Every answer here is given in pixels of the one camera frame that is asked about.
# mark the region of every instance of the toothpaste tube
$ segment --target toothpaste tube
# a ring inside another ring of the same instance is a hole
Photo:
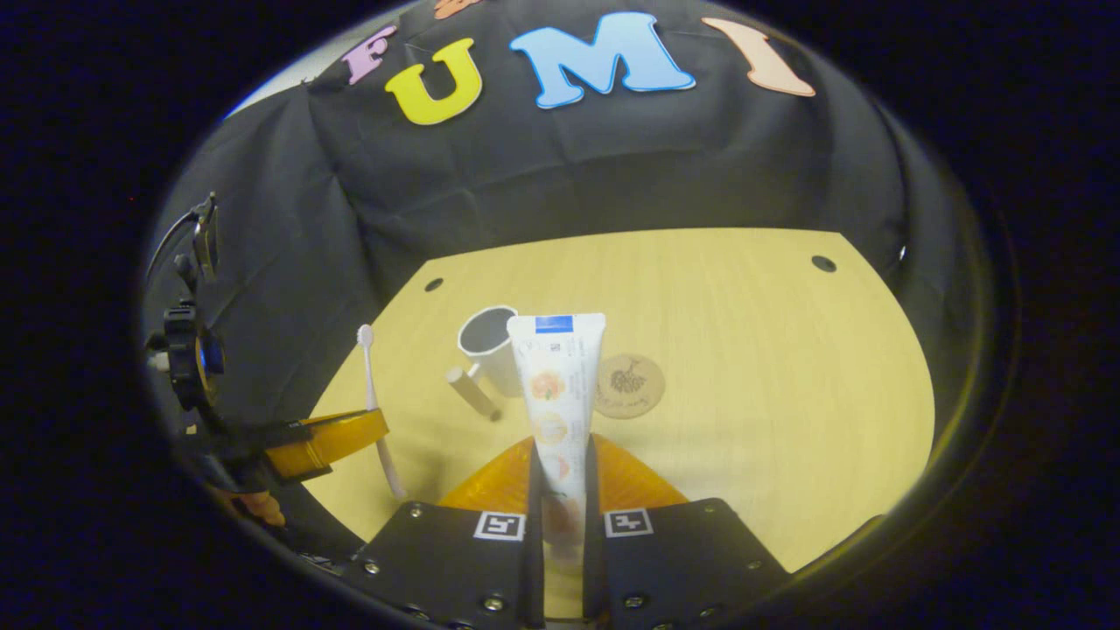
[[[547,489],[544,540],[584,540],[587,441],[598,378],[601,313],[515,316],[506,322]]]

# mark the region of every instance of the cork coaster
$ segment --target cork coaster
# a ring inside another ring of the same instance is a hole
[[[595,408],[610,418],[634,418],[653,409],[665,392],[665,376],[641,354],[619,354],[599,364]]]

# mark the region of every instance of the toothbrush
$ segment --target toothbrush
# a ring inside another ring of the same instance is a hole
[[[357,343],[365,353],[365,410],[373,411],[377,408],[377,397],[373,392],[373,369],[370,367],[370,346],[373,345],[373,327],[370,324],[362,324],[357,330]],[[393,466],[393,457],[389,454],[389,444],[382,437],[377,441],[377,455],[381,457],[381,467],[385,471],[385,480],[389,488],[398,500],[404,500],[408,492],[401,485],[401,479],[396,475],[396,467]]]

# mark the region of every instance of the yellow letter u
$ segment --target yellow letter u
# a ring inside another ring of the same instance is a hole
[[[455,92],[444,99],[432,100],[423,86],[420,73],[423,64],[409,66],[385,83],[385,92],[396,96],[396,103],[404,117],[417,124],[436,124],[459,115],[478,99],[483,91],[483,77],[475,61],[467,52],[475,40],[469,37],[444,46],[431,56],[433,62],[444,62],[455,80]]]

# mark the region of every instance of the wooden table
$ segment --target wooden table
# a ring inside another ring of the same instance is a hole
[[[832,272],[812,262],[823,256]],[[442,285],[424,287],[433,279]],[[373,322],[373,374],[411,498],[438,502],[529,435],[525,405],[482,381],[492,423],[445,381],[488,305],[525,315],[607,316],[603,358],[657,362],[661,402],[633,419],[592,418],[690,500],[726,500],[794,572],[888,511],[922,474],[933,439],[930,373],[906,316],[837,233],[694,229],[601,234],[428,261]],[[361,349],[314,415],[364,400]],[[398,507],[366,448],[306,482],[363,539]],[[580,615],[580,583],[551,569],[545,614]]]

